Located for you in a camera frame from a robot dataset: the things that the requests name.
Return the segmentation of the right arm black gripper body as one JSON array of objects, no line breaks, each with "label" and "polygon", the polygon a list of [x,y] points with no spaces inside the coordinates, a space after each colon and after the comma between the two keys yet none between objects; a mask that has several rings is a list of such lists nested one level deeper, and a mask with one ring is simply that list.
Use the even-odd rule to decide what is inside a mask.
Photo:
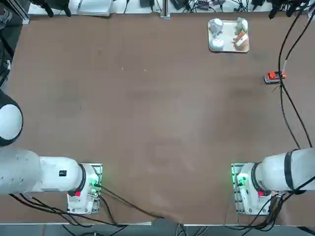
[{"label": "right arm black gripper body", "polygon": [[306,6],[306,0],[268,0],[268,3],[272,4],[272,8],[275,9],[289,9],[293,7],[294,9],[299,8],[300,6]]}]

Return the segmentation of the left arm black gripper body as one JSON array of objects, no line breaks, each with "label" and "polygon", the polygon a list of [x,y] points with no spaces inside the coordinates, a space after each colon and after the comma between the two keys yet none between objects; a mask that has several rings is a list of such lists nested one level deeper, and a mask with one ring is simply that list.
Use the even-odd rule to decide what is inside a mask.
[{"label": "left arm black gripper body", "polygon": [[31,0],[36,5],[69,5],[69,0]]}]

